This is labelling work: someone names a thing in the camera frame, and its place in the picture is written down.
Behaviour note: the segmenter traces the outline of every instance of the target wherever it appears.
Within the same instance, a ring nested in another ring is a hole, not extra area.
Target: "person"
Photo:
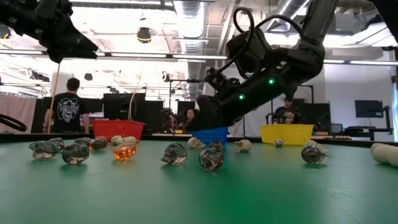
[[[70,78],[67,82],[67,92],[54,96],[52,117],[54,118],[54,133],[80,132],[80,116],[85,125],[85,133],[90,133],[90,119],[83,99],[77,95],[80,81],[77,78]],[[44,118],[44,133],[50,127],[50,105]]]
[[[183,133],[187,133],[187,130],[185,129],[185,127],[187,124],[189,124],[193,120],[193,118],[195,117],[195,115],[197,113],[198,113],[198,111],[195,109],[188,109],[185,112],[184,121],[181,122],[180,124],[178,124],[177,129],[182,129]]]
[[[296,124],[299,120],[297,110],[293,109],[293,100],[285,97],[284,106],[275,110],[274,122],[278,124]]]

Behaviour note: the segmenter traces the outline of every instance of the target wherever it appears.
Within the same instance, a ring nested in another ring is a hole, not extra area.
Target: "graphic t-shirt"
[[[284,106],[281,106],[280,108],[277,108],[274,113],[275,119],[277,119],[277,123],[279,124],[293,124],[296,123],[297,119],[295,120],[295,113],[292,109],[286,108]]]
[[[79,131],[80,115],[85,113],[87,113],[85,103],[78,95],[74,93],[55,95],[52,113],[54,132]]]

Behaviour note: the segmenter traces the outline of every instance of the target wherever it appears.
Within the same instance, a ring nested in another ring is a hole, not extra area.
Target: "table surface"
[[[227,143],[224,166],[205,172],[200,150],[184,165],[161,162],[169,143],[141,141],[129,162],[108,146],[80,166],[0,144],[1,223],[397,223],[398,169],[369,149],[326,146],[323,164],[308,165],[301,147]]]

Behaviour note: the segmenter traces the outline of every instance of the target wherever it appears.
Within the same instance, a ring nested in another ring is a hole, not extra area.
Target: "plastic basket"
[[[311,140],[312,124],[270,124],[260,126],[261,140],[273,144],[283,139],[286,146],[303,146]]]
[[[210,144],[213,141],[220,141],[222,144],[225,144],[227,135],[228,127],[192,132],[193,137],[205,144]]]
[[[107,141],[111,141],[113,136],[135,137],[141,139],[144,123],[137,121],[101,121],[94,120],[94,136],[106,136]]]

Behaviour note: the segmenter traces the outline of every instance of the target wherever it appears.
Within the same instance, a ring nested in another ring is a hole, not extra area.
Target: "yellow basket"
[[[286,146],[303,146],[311,140],[312,124],[270,124],[260,126],[261,140],[273,144],[283,139]]]

